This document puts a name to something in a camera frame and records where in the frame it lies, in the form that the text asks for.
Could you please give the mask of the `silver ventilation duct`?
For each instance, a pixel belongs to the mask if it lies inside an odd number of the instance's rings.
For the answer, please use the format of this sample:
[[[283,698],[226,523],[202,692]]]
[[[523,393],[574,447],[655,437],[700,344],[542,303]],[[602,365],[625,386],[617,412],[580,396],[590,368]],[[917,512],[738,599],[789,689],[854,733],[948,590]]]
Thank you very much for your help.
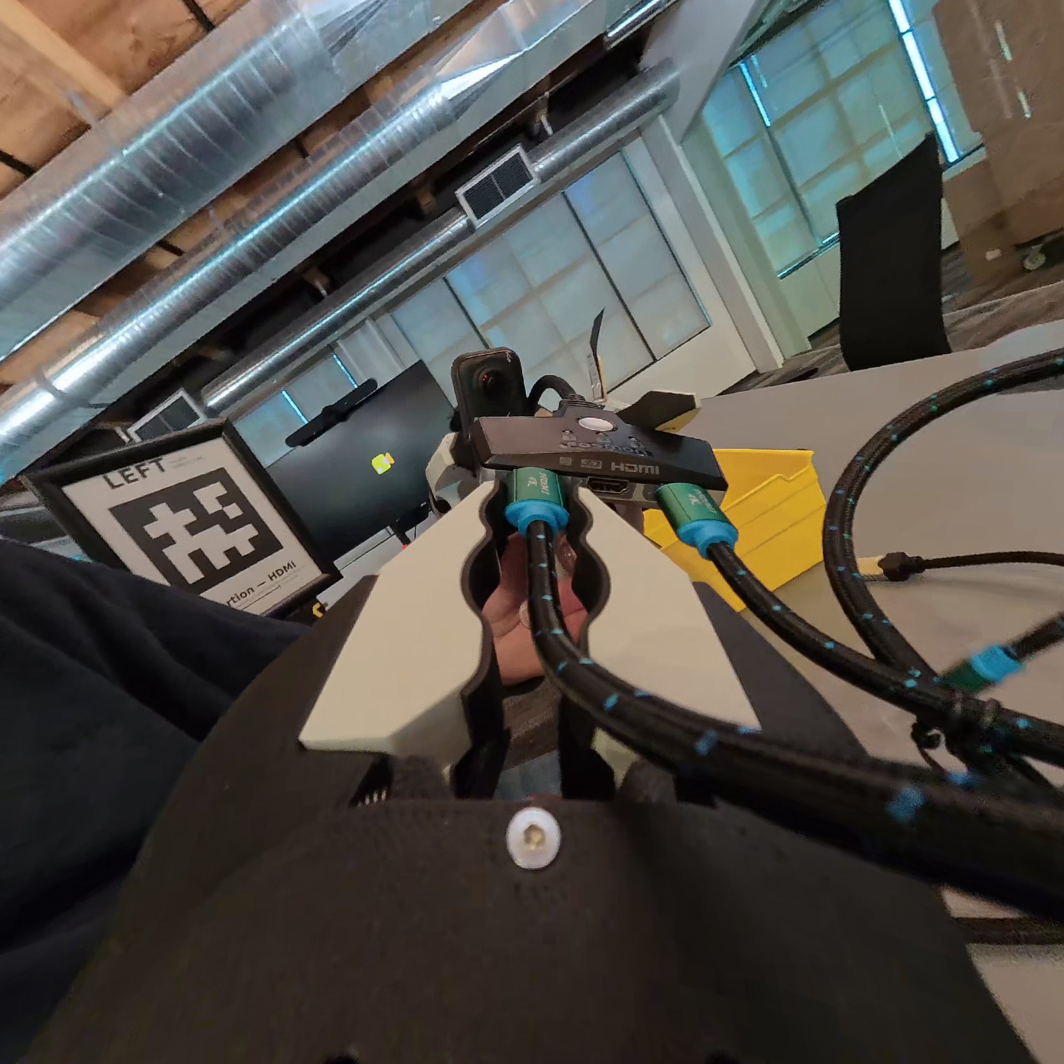
[[[2,198],[2,358],[467,6],[246,2]]]
[[[392,200],[436,171],[465,167],[485,144],[508,135],[554,90],[617,88],[635,73],[632,49],[567,60],[510,102],[494,82],[446,119],[419,94],[368,110],[288,169],[221,230],[176,259],[59,355],[2,396],[2,481],[45,458],[103,411],[199,340],[265,311],[275,286],[320,257],[351,250]]]

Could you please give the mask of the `large cardboard box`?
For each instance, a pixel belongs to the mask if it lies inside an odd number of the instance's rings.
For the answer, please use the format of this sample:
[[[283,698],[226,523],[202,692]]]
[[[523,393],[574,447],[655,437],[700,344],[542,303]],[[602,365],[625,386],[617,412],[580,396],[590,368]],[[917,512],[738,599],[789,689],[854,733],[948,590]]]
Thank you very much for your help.
[[[995,287],[1044,268],[1063,229],[1063,3],[943,1],[945,57],[983,156],[945,181],[968,275]]]

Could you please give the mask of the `framed marker sign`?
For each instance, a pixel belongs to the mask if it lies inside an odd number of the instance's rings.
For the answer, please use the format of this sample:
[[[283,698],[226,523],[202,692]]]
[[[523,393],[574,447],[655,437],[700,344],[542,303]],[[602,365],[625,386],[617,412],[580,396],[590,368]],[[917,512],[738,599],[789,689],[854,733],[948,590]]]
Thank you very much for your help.
[[[339,569],[226,419],[20,473],[88,560],[286,618]]]

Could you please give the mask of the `person's legs blue jeans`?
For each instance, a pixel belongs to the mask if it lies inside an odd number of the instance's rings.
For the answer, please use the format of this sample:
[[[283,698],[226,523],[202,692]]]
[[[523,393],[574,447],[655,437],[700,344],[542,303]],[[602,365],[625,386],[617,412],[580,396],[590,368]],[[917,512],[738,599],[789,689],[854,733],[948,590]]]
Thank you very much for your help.
[[[495,798],[503,801],[562,795],[561,761],[556,750],[503,769],[495,791]]]

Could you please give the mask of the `yellow plastic bin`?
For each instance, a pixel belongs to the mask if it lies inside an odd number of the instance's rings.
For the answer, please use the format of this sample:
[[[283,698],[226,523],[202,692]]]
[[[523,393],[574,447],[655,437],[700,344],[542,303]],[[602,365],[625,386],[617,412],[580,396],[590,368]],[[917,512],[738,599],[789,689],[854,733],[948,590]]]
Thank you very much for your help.
[[[731,523],[739,569],[777,592],[822,561],[826,498],[814,454],[799,449],[717,449],[728,488],[724,501],[706,509],[693,498],[667,500],[645,512],[644,532],[658,549],[696,582],[710,585],[736,611],[744,603],[706,560],[699,541],[722,539]]]

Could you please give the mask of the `black webcam bar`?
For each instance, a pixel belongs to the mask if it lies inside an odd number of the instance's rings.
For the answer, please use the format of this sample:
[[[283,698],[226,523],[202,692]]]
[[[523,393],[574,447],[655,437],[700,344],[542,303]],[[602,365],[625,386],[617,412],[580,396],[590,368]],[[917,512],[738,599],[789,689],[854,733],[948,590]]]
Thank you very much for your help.
[[[345,422],[359,406],[362,406],[378,390],[378,381],[369,379],[356,386],[354,390],[346,393],[333,403],[322,408],[319,414],[307,423],[290,433],[285,439],[286,447],[298,448],[312,444],[313,440],[323,436],[326,432]]]

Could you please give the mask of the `person's left forearm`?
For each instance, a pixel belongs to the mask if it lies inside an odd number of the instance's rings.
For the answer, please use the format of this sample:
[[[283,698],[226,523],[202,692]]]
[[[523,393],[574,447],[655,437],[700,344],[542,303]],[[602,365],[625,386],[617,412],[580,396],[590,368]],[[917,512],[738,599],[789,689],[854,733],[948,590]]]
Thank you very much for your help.
[[[105,936],[207,733],[307,630],[2,541],[2,1062]]]

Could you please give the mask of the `black HDMI switch box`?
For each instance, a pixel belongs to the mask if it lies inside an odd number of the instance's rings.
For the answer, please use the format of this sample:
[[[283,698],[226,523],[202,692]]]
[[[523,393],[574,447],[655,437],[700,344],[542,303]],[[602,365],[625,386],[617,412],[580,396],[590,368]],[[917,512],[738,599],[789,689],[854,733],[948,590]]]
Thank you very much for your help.
[[[539,467],[572,478],[689,483],[721,492],[728,486],[705,440],[635,427],[614,414],[481,418],[469,437],[484,469]]]

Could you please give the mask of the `person's left hand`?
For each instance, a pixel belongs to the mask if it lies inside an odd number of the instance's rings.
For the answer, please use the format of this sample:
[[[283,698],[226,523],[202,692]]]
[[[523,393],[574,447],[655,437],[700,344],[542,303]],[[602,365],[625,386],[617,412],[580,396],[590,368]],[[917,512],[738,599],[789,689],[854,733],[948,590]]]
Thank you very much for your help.
[[[514,687],[543,676],[541,660],[529,627],[526,544],[514,533],[500,560],[500,581],[483,614],[489,624],[500,678]]]

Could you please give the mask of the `braided HDMI cable green plugs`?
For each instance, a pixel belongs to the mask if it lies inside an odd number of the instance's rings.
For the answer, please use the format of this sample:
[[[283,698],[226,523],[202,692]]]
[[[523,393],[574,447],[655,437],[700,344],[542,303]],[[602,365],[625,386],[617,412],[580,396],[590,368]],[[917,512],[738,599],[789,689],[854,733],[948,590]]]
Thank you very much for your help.
[[[658,502],[678,539],[713,564],[749,611],[792,649],[849,685],[909,712],[917,734],[938,733],[947,749],[969,767],[1037,779],[1040,774],[1027,766],[1028,759],[1062,768],[1062,726],[1020,715],[979,698],[979,694],[997,683],[1002,667],[1020,665],[1024,650],[1036,653],[1060,644],[1062,615],[1024,635],[1016,649],[990,648],[953,671],[938,674],[867,591],[858,570],[852,525],[858,500],[872,473],[904,442],[958,408],[1062,376],[1062,351],[1048,351],[969,377],[924,398],[872,435],[841,473],[822,519],[822,561],[835,599],[858,636],[871,649],[871,658],[832,641],[766,589],[734,553],[734,527],[705,491],[670,484],[658,488]]]
[[[978,768],[941,776],[867,755],[835,761],[632,687],[579,649],[556,606],[554,541],[569,519],[556,473],[510,472],[504,515],[525,539],[547,678],[592,724],[671,771],[687,800],[724,799],[895,871],[1062,920],[1061,789]]]

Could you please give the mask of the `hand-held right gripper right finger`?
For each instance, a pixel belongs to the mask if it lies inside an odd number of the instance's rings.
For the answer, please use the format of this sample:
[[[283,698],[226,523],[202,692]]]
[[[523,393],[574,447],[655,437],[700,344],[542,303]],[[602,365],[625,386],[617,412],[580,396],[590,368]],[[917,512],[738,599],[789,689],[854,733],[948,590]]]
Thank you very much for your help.
[[[605,604],[591,614],[591,658],[632,687],[739,727],[759,721],[689,578],[591,491],[584,539],[605,566]]]

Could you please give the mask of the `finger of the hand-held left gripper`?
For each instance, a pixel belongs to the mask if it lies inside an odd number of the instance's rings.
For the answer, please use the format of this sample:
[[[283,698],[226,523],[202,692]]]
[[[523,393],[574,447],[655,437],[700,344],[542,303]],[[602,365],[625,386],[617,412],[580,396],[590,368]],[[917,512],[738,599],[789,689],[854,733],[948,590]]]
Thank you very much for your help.
[[[426,469],[430,506],[450,512],[484,482],[472,445],[463,433],[450,432],[439,443]]]
[[[645,392],[628,406],[628,427],[638,438],[678,434],[700,411],[701,400],[691,392]]]

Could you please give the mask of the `black office chair back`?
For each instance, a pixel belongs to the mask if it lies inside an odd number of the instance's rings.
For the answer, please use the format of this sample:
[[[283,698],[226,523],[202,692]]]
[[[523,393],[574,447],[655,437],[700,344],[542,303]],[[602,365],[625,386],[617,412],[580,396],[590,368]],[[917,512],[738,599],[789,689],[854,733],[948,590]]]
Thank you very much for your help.
[[[938,142],[927,135],[835,206],[839,346],[850,371],[950,353],[942,310]]]

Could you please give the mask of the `white air vent grille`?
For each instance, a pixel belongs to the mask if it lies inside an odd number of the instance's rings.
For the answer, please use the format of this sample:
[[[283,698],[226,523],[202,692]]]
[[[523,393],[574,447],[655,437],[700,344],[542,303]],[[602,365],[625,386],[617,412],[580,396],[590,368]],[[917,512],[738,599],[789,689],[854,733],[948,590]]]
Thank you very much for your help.
[[[523,146],[518,145],[461,185],[458,203],[473,229],[480,229],[539,185]]]

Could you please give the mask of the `black wall screen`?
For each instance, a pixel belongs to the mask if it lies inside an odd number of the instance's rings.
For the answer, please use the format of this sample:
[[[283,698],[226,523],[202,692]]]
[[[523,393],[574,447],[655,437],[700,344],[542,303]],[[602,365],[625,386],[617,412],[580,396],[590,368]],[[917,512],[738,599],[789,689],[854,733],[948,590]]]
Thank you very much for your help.
[[[454,406],[422,362],[392,378],[339,423],[267,466],[316,547],[331,560],[429,501],[427,466]]]

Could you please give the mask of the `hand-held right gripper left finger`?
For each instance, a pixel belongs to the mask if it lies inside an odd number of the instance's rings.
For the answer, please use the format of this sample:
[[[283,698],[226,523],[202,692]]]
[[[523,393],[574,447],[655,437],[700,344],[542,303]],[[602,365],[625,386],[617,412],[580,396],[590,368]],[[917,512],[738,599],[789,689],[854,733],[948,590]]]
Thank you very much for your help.
[[[483,606],[508,541],[503,485],[487,481],[380,571],[320,689],[310,750],[423,758],[458,797],[495,795],[510,732]]]

